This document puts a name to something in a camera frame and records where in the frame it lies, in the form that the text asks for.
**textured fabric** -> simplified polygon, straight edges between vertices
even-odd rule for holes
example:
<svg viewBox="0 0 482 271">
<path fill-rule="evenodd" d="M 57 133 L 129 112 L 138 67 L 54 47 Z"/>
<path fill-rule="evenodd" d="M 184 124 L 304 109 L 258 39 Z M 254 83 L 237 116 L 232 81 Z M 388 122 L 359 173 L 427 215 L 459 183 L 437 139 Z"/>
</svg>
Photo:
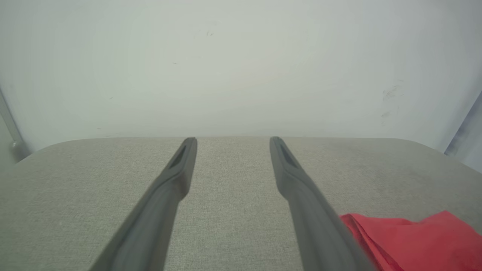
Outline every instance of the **textured fabric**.
<svg viewBox="0 0 482 271">
<path fill-rule="evenodd" d="M 88 270 L 183 138 L 86 139 L 0 176 L 0 270 Z M 449 210 L 482 231 L 482 175 L 399 139 L 284 138 L 339 214 L 419 221 Z M 165 270 L 302 270 L 267 137 L 198 138 Z"/>
<path fill-rule="evenodd" d="M 482 236 L 443 211 L 420 222 L 403 218 L 341 217 L 381 271 L 482 271 Z"/>
</svg>

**red fabric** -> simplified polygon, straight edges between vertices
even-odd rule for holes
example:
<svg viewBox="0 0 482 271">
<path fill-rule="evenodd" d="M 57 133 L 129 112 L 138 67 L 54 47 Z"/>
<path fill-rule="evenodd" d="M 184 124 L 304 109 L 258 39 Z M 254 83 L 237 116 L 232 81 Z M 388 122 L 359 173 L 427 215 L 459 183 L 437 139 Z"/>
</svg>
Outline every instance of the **red fabric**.
<svg viewBox="0 0 482 271">
<path fill-rule="evenodd" d="M 482 236 L 447 211 L 416 223 L 402 218 L 341 216 L 383 271 L 482 271 Z"/>
</svg>

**gray fabric surface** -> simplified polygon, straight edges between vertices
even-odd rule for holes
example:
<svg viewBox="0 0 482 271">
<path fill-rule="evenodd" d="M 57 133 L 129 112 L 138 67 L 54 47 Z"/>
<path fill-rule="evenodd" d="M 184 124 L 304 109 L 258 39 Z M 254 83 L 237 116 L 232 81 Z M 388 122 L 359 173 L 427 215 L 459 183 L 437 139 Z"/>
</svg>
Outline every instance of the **gray fabric surface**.
<svg viewBox="0 0 482 271">
<path fill-rule="evenodd" d="M 182 138 L 60 143 L 0 176 L 0 270 L 88 270 Z M 198 138 L 165 270 L 301 270 L 267 137 Z M 421 220 L 449 210 L 482 232 L 482 175 L 399 139 L 285 138 L 339 214 Z"/>
</svg>

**white backdrop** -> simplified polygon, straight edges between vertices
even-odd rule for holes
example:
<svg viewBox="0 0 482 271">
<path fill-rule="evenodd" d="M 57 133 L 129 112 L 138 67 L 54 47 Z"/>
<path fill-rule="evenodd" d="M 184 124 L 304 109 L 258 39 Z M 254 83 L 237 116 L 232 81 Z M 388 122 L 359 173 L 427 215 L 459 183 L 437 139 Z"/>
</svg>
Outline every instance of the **white backdrop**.
<svg viewBox="0 0 482 271">
<path fill-rule="evenodd" d="M 25 141 L 395 137 L 444 151 L 480 92 L 479 0 L 2 0 Z"/>
</svg>

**red cloth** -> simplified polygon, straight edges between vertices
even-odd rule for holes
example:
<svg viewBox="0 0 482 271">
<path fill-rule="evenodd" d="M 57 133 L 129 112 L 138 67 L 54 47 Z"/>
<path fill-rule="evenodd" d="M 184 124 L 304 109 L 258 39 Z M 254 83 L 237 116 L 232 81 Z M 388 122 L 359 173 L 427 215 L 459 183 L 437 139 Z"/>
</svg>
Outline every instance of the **red cloth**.
<svg viewBox="0 0 482 271">
<path fill-rule="evenodd" d="M 482 271 L 482 236 L 447 211 L 418 223 L 359 214 L 341 219 L 379 270 Z"/>
</svg>

